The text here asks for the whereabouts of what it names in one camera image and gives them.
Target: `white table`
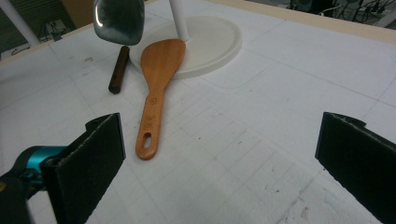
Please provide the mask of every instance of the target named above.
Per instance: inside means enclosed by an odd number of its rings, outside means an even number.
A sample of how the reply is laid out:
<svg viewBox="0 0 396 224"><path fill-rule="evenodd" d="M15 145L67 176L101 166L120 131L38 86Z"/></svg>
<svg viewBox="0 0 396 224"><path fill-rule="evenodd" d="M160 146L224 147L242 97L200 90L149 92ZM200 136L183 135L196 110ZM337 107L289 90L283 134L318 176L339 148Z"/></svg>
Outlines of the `white table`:
<svg viewBox="0 0 396 224"><path fill-rule="evenodd" d="M170 83L153 160L134 154L146 81L129 64L121 93L108 92L120 46L88 26L0 64L0 173L120 112L127 158L88 223L379 223L314 155L324 111L396 142L396 45L214 2L184 8L235 22L243 47ZM165 0L146 12L146 31L172 18ZM29 204L36 223L56 223L47 192Z"/></svg>

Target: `stain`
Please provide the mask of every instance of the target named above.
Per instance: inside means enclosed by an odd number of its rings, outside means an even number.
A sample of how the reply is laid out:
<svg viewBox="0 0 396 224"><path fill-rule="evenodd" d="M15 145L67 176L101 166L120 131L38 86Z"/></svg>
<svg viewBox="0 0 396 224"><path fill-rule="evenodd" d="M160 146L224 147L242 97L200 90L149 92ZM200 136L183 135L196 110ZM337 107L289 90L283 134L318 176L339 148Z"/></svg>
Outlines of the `stain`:
<svg viewBox="0 0 396 224"><path fill-rule="evenodd" d="M84 62L86 62L86 63L90 63L90 62L92 62L93 61L93 57L89 57L89 58L86 58L85 60L84 60Z"/></svg>
<svg viewBox="0 0 396 224"><path fill-rule="evenodd" d="M301 212L300 217L305 220L308 220L308 213L309 213L309 207L305 207Z"/></svg>

